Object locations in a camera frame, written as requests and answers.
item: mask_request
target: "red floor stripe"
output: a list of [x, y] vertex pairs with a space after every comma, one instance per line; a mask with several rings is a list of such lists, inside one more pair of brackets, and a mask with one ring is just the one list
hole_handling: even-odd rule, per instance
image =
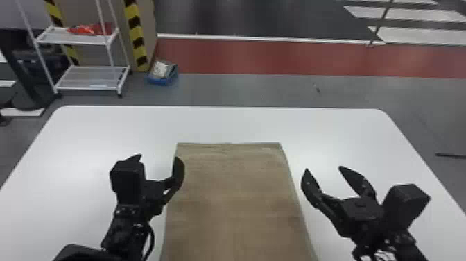
[[466, 78], [466, 47], [158, 39], [184, 73]]

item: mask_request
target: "beige towel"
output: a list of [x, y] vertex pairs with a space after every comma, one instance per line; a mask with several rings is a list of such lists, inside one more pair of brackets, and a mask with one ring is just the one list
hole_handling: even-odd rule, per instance
[[179, 144], [162, 261], [313, 261], [279, 144]]

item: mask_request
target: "red object on shelf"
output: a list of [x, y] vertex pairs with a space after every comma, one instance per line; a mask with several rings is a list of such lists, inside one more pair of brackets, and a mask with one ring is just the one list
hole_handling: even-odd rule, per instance
[[[113, 23], [104, 23], [104, 26], [107, 35], [113, 34]], [[72, 26], [67, 31], [76, 35], [104, 35], [101, 23]]]

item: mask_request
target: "shelf rack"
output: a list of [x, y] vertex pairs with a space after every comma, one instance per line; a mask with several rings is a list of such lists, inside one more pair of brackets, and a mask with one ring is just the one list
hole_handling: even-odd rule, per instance
[[[111, 0], [106, 0], [112, 13], [113, 23], [115, 28], [112, 34], [109, 35], [105, 29], [105, 22], [103, 21], [103, 14], [101, 9], [101, 0], [95, 0], [97, 12], [99, 16], [99, 22], [103, 29], [103, 35], [76, 35], [69, 33], [66, 28], [57, 27], [54, 25], [49, 15], [47, 17], [50, 21], [50, 26], [46, 28], [39, 36], [34, 37], [33, 30], [29, 24], [29, 20], [24, 12], [23, 6], [20, 0], [16, 0], [19, 12], [28, 30], [28, 34], [33, 41], [35, 50], [39, 56], [39, 60], [42, 63], [47, 79], [50, 86], [55, 94], [58, 94], [59, 90], [116, 90], [116, 93], [121, 97], [123, 84], [130, 73], [130, 63], [128, 60], [128, 54], [126, 53], [123, 37], [120, 34], [119, 28], [116, 26], [117, 16]], [[116, 38], [120, 39], [121, 48], [125, 58], [126, 66], [115, 66], [112, 57], [112, 44]], [[73, 65], [71, 58], [68, 57], [69, 68], [62, 75], [60, 80], [55, 83], [51, 77], [50, 71], [46, 66], [45, 59], [40, 51], [39, 44], [60, 44], [64, 51], [64, 44], [72, 45], [100, 45], [106, 48], [110, 66], [77, 66]]]

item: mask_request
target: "hazard tape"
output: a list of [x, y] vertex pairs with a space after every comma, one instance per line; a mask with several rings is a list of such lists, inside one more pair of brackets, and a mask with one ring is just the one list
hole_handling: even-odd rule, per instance
[[[45, 7], [47, 11], [50, 14], [50, 18], [52, 19], [52, 22], [59, 27], [63, 27], [63, 17], [62, 13], [60, 12], [60, 9], [57, 7], [55, 4], [54, 0], [44, 0], [45, 2]], [[64, 45], [64, 51], [67, 54], [67, 56], [71, 59], [74, 65], [79, 65], [79, 59], [78, 59], [78, 53], [76, 50], [73, 48], [73, 46], [69, 44]]]
[[125, 1], [125, 16], [130, 28], [130, 40], [132, 42], [132, 52], [135, 56], [137, 71], [148, 71], [149, 60], [144, 42], [141, 18], [136, 0]]

